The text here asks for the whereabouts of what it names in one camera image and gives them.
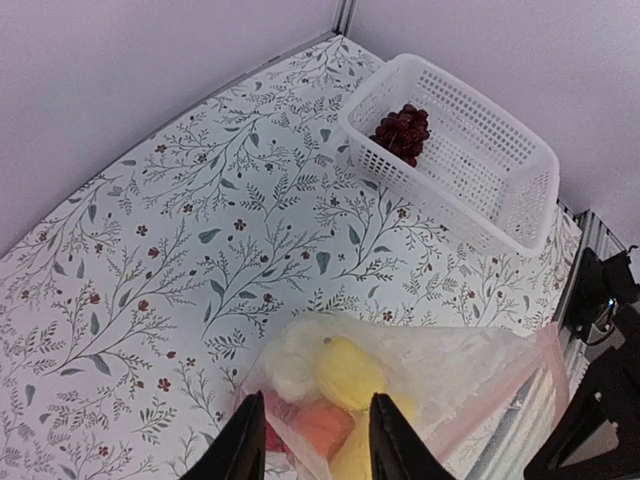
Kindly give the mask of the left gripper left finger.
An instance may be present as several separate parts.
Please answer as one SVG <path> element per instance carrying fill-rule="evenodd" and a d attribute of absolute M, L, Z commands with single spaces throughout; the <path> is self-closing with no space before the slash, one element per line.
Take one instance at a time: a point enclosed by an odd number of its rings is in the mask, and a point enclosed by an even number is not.
<path fill-rule="evenodd" d="M 244 398 L 182 480 L 261 480 L 265 476 L 265 411 L 261 391 Z"/>

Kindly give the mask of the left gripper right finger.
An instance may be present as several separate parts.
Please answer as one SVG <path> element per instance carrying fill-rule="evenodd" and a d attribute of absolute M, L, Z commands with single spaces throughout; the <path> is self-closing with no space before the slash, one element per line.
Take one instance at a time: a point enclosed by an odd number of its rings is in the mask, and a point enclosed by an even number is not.
<path fill-rule="evenodd" d="M 452 480 L 391 397 L 375 393 L 369 408 L 372 479 Z"/>

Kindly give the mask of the yellow banana toy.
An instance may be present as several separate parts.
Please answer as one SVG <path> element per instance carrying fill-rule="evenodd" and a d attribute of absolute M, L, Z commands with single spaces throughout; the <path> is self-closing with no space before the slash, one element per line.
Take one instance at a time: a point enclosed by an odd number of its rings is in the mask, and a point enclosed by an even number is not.
<path fill-rule="evenodd" d="M 372 479 L 369 445 L 369 407 L 372 396 L 372 393 L 361 396 L 359 403 L 353 405 L 353 430 L 330 461 L 333 479 Z"/>

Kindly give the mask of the red bell pepper toy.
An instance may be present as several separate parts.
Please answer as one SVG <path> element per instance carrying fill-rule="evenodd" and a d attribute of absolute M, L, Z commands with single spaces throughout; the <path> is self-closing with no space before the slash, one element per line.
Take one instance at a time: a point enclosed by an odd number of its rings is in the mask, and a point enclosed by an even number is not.
<path fill-rule="evenodd" d="M 263 392 L 265 402 L 265 413 L 269 413 L 276 420 L 281 420 L 285 424 L 290 423 L 299 411 L 297 405 L 283 400 L 275 391 L 266 390 Z M 269 420 L 266 421 L 266 449 L 275 453 L 291 454 L 290 448 L 275 431 Z"/>

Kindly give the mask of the orange pumpkin toy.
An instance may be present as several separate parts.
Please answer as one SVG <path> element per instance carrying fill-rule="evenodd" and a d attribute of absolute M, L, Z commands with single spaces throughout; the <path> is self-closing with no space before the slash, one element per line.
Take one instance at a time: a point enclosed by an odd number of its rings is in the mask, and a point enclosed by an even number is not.
<path fill-rule="evenodd" d="M 352 432 L 354 419 L 332 403 L 315 402 L 298 411 L 292 426 L 319 456 L 331 460 Z"/>

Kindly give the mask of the yellow lemon toy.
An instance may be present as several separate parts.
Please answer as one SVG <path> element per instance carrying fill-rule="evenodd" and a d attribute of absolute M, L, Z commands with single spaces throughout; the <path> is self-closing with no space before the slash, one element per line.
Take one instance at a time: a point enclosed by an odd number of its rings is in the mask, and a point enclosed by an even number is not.
<path fill-rule="evenodd" d="M 365 410 L 372 396 L 386 387 L 377 359 L 344 336 L 323 340 L 313 373 L 325 398 L 347 411 Z"/>

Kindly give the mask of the clear zip top bag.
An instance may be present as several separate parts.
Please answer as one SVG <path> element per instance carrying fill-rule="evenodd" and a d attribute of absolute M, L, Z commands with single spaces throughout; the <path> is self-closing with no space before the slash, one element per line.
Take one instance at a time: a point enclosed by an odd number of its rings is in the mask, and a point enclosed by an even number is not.
<path fill-rule="evenodd" d="M 568 404 L 569 385 L 560 366 L 556 324 L 521 337 L 495 327 L 374 324 L 339 311 L 302 314 L 288 323 L 317 315 L 336 320 L 334 336 L 349 338 L 377 359 L 386 375 L 386 387 L 378 393 L 391 397 L 438 461 L 447 461 L 536 373 L 551 373 L 555 417 Z M 241 384 L 242 395 L 275 391 L 264 372 L 263 350 Z M 291 454 L 284 454 L 302 478 L 333 479 L 332 459 L 319 456 L 293 429 L 293 420 L 285 424 L 265 415 L 290 448 Z"/>

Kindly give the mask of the white cauliflower toy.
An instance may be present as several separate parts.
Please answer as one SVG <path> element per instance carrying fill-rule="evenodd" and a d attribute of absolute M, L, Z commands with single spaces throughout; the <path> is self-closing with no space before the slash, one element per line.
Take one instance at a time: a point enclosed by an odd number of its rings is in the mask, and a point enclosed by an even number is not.
<path fill-rule="evenodd" d="M 328 315 L 293 320 L 265 346 L 264 372 L 281 399 L 297 404 L 322 398 L 315 368 L 336 324 Z"/>

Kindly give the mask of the dark red grapes toy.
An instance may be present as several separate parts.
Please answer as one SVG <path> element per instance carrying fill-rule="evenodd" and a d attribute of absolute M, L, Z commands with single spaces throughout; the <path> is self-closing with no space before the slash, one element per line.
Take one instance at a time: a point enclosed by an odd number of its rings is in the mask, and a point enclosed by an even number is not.
<path fill-rule="evenodd" d="M 424 144 L 430 138 L 429 114 L 412 104 L 382 118 L 369 139 L 415 168 Z"/>

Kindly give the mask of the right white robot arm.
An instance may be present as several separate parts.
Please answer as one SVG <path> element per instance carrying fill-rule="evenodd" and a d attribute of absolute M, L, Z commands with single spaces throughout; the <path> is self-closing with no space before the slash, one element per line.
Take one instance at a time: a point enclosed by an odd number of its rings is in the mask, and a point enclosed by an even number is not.
<path fill-rule="evenodd" d="M 555 430 L 524 469 L 526 479 L 639 477 L 639 312 L 621 309 L 614 325 L 624 343 L 594 361 Z M 609 424 L 617 444 L 580 461 L 569 458 Z"/>

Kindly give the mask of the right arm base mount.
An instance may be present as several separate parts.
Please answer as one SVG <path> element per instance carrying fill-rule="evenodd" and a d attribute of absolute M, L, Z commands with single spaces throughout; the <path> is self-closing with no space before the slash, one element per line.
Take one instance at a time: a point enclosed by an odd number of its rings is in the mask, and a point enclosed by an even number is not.
<path fill-rule="evenodd" d="M 588 347 L 607 341 L 620 308 L 639 300 L 639 284 L 630 269 L 630 253 L 636 248 L 632 245 L 606 260 L 591 248 L 582 254 L 565 324 Z"/>

